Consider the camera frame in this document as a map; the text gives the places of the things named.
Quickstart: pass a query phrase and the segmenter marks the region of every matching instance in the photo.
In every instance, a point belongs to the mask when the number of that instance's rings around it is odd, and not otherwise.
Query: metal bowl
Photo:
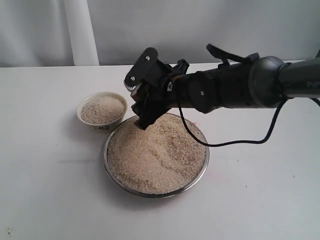
[[[202,166],[202,169],[200,170],[199,174],[196,176],[196,178],[191,181],[189,184],[185,185],[184,187],[178,189],[178,190],[175,190],[175,191],[171,191],[171,192],[167,192],[167,193],[162,193],[162,194],[148,194],[148,193],[143,193],[143,192],[139,192],[139,191],[136,191],[136,190],[133,190],[125,185],[123,185],[115,176],[114,174],[112,173],[112,171],[110,170],[109,168],[109,165],[108,165],[108,146],[109,146],[109,143],[110,143],[110,140],[112,139],[113,135],[117,132],[117,130],[128,120],[132,119],[132,118],[137,118],[137,116],[133,116],[133,117],[130,117],[128,118],[127,120],[123,121],[120,126],[115,130],[113,131],[110,136],[108,137],[108,139],[106,140],[106,143],[105,143],[105,147],[104,147],[104,167],[105,167],[105,170],[107,172],[107,174],[109,175],[109,177],[117,184],[119,185],[123,190],[127,191],[128,193],[131,193],[133,195],[137,195],[139,197],[143,197],[143,198],[152,198],[152,199],[155,199],[155,198],[168,198],[168,197],[172,197],[174,195],[177,195],[177,194],[180,194],[188,189],[190,189],[193,185],[195,185],[200,179],[201,177],[204,175],[206,169],[207,169],[207,166],[208,166],[208,163],[209,163],[209,147],[206,147],[205,148],[205,156],[204,156],[204,161],[203,161],[203,166]],[[203,135],[203,138],[204,138],[204,142],[207,143],[207,140],[205,138],[205,136]]]

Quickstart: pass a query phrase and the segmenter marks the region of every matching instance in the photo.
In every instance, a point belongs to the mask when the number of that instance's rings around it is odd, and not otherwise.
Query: table surface
[[[189,71],[216,66],[192,64]],[[0,239],[320,239],[316,104],[290,100],[267,143],[211,148],[193,188],[145,199],[109,179],[107,134],[76,116],[78,103],[96,92],[119,93],[131,105],[123,86],[129,69],[0,68]],[[262,139],[274,109],[184,112],[210,143],[221,143]],[[125,118],[133,115],[129,109]]]

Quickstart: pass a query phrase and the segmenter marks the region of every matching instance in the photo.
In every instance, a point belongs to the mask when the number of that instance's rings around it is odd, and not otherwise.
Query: rice pile
[[[87,102],[81,109],[81,118],[88,124],[108,124],[125,111],[124,104],[111,96],[102,96]]]
[[[192,182],[203,167],[206,148],[187,133],[181,119],[165,114],[146,130],[134,125],[136,119],[127,120],[110,140],[107,163],[113,175],[145,194],[170,193]]]

